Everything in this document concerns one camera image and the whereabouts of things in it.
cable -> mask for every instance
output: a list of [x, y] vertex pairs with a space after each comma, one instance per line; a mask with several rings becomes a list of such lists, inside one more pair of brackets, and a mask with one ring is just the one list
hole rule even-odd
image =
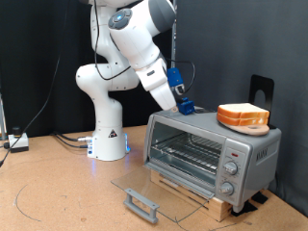
[[68, 145], [68, 146], [76, 147], [76, 148], [88, 148], [87, 145], [75, 146], [75, 145], [72, 145], [72, 144], [70, 144], [70, 143], [68, 143], [68, 142], [65, 142], [65, 141], [62, 140], [60, 137], [58, 137], [58, 135], [56, 135], [56, 134], [51, 134], [51, 135], [55, 136], [55, 137], [58, 138], [61, 142], [65, 143], [65, 144]]
[[64, 139], [66, 139], [66, 140], [68, 140], [68, 141], [78, 141], [78, 139], [66, 137], [65, 135], [63, 135], [63, 134], [61, 134], [61, 133], [59, 133], [59, 132], [56, 132], [56, 131], [54, 131], [51, 135], [58, 135], [58, 136], [60, 136], [60, 137], [62, 137], [62, 138], [64, 138]]
[[192, 69], [193, 69], [192, 82], [191, 82], [190, 86], [184, 91], [184, 93], [187, 93], [190, 90], [190, 88], [192, 87], [194, 79], [195, 79], [195, 66], [194, 66], [193, 62], [191, 62], [191, 61], [176, 61], [176, 60], [169, 59], [169, 58], [165, 58], [165, 59], [168, 60], [168, 61], [176, 62], [176, 63], [183, 63], [183, 64], [191, 64], [192, 65]]
[[131, 68], [131, 66], [128, 66], [126, 69], [124, 69], [123, 71], [119, 72], [117, 75], [109, 78], [109, 79], [105, 79], [104, 76], [100, 73], [98, 66], [97, 66], [97, 43], [98, 43], [98, 38], [99, 38], [99, 25], [98, 25], [98, 16], [97, 16], [97, 8], [96, 8], [96, 0], [94, 0], [94, 7], [95, 7], [95, 17], [96, 17], [96, 26], [97, 26], [97, 38], [96, 38], [96, 44], [95, 44], [95, 54], [94, 54], [94, 58], [95, 58], [95, 68], [97, 69], [97, 72], [99, 74], [99, 76], [106, 81], [110, 81], [113, 80], [114, 78], [116, 78], [117, 76], [123, 74], [124, 72], [126, 72], [129, 68]]
[[[41, 114], [41, 112], [45, 109], [47, 103], [49, 102], [49, 99], [50, 99], [50, 96], [51, 96], [51, 92], [52, 92], [52, 89], [54, 87], [54, 84], [55, 84], [55, 79], [56, 79], [56, 75], [57, 75], [57, 72], [58, 72], [58, 67], [59, 67], [59, 63], [60, 63], [60, 58], [61, 58], [61, 55], [62, 55], [62, 52], [63, 52], [63, 48], [64, 48], [64, 35], [65, 35], [65, 32], [66, 32], [66, 22], [67, 22], [67, 13], [69, 11], [69, 5], [70, 5], [70, 1], [71, 0], [68, 0], [67, 2], [67, 8], [66, 8], [66, 12], [65, 12], [65, 17], [64, 17], [64, 32], [63, 32], [63, 36], [62, 36], [62, 45], [61, 45], [61, 49], [60, 49], [60, 54], [59, 54], [59, 58], [58, 58], [58, 61], [57, 61], [57, 65], [56, 65], [56, 70], [55, 70], [55, 73], [54, 73], [54, 76], [53, 76], [53, 79], [52, 79], [52, 83], [51, 83], [51, 87], [50, 87], [50, 90], [49, 90], [49, 93], [48, 93], [48, 96], [47, 96], [47, 99], [44, 103], [44, 105], [42, 106], [42, 108], [40, 109], [40, 111], [37, 113], [37, 115], [30, 121], [30, 123], [26, 126], [26, 128], [22, 131], [22, 134], [24, 134], [28, 128], [31, 126], [31, 124], [37, 119], [37, 117]], [[0, 162], [0, 167], [4, 164], [5, 160], [7, 159], [9, 153], [11, 152], [12, 148], [15, 146], [15, 144], [20, 140], [22, 136], [20, 136], [17, 141], [10, 147], [10, 149], [8, 150], [6, 156], [4, 157], [4, 159]]]

blue light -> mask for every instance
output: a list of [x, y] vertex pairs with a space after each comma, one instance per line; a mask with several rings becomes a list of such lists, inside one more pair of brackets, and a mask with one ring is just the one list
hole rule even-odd
[[125, 133], [125, 146], [126, 146], [126, 152], [130, 152], [131, 148], [128, 146], [128, 137]]

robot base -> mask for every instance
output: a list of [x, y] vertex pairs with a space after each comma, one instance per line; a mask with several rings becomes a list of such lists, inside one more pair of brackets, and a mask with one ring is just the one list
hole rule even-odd
[[88, 157], [100, 161], [116, 161], [125, 157], [126, 153], [122, 126], [97, 127], [88, 143]]

toast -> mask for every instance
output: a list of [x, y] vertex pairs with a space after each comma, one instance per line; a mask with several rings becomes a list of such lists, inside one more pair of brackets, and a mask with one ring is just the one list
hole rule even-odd
[[249, 126], [268, 124], [267, 118], [231, 118], [218, 113], [218, 121], [232, 126]]
[[225, 104], [218, 106], [218, 114], [229, 118], [269, 118], [270, 112], [249, 103]]

wooden block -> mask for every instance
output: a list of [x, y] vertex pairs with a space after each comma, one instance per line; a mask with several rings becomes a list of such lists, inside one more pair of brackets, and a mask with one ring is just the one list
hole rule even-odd
[[[205, 201], [208, 200], [208, 198], [204, 195], [194, 192], [188, 187], [182, 186], [174, 181], [171, 181], [164, 175], [154, 170], [151, 170], [151, 181], [163, 189], [175, 194], [196, 208], [202, 206]], [[202, 208], [200, 208], [200, 211], [217, 221], [222, 221], [230, 215], [231, 208], [231, 204], [213, 197], [207, 203], [205, 203]]]

